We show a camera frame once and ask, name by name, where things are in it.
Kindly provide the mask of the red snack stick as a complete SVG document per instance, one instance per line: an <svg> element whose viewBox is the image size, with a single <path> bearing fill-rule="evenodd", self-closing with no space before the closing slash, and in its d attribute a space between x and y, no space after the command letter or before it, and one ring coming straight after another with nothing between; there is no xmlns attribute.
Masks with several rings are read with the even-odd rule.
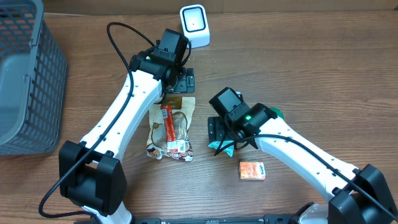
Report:
<svg viewBox="0 0 398 224"><path fill-rule="evenodd" d="M163 105L161 106L161 112L165 125L167 152L185 153L186 151L185 141L177 139L175 134L172 107L170 105Z"/></svg>

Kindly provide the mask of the beige brown snack bag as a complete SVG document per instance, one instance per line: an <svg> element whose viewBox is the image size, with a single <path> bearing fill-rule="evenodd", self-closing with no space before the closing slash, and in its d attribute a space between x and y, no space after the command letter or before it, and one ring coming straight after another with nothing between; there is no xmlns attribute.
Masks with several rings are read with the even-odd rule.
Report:
<svg viewBox="0 0 398 224"><path fill-rule="evenodd" d="M161 106L172 107L175 134L177 139L184 140L186 145L185 153L168 153L165 133L164 119ZM162 159L169 157L184 162L193 160L193 149L189 141L189 129L192 123L192 116L196 105L194 97L175 96L167 98L160 105L153 105L149 110L150 132L147 140L146 152L149 157Z"/></svg>

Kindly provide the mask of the orange tissue pack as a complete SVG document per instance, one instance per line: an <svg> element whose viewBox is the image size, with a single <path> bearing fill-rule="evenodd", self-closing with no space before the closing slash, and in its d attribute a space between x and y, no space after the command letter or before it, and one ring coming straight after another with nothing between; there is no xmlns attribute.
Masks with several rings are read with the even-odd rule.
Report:
<svg viewBox="0 0 398 224"><path fill-rule="evenodd" d="M240 162L239 178L242 180L264 180L266 170L263 162Z"/></svg>

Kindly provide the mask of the green lid jar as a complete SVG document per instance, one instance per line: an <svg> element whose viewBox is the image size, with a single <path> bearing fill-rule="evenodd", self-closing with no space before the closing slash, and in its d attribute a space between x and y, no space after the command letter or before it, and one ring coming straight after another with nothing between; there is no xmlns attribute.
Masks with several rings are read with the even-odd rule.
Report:
<svg viewBox="0 0 398 224"><path fill-rule="evenodd" d="M270 108L270 110L272 111L272 113L271 113L272 118L274 118L274 119L276 119L276 118L284 119L284 115L283 115L283 113L281 112L280 109Z"/></svg>

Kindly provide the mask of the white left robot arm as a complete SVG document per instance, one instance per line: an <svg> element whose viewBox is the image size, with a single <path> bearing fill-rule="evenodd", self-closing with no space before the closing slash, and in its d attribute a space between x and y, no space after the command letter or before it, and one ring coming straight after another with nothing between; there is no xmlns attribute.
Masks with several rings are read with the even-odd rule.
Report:
<svg viewBox="0 0 398 224"><path fill-rule="evenodd" d="M79 143L65 141L58 154L60 193L90 216L90 223L131 223L123 204L127 180L122 160L150 107L167 94L193 93L193 69L185 68L190 46L166 29L161 40L127 63L122 90L98 124Z"/></svg>

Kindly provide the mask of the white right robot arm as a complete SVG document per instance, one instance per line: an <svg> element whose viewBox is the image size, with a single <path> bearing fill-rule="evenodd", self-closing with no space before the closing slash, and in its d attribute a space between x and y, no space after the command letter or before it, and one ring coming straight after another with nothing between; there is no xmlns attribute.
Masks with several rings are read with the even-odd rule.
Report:
<svg viewBox="0 0 398 224"><path fill-rule="evenodd" d="M328 154L295 132L275 110L261 103L249 107L230 87L210 101L215 121L231 138L215 154L238 144L250 144L274 156L305 179L325 200L308 203L290 216L289 223L392 223L397 207L382 172L366 165L359 169Z"/></svg>

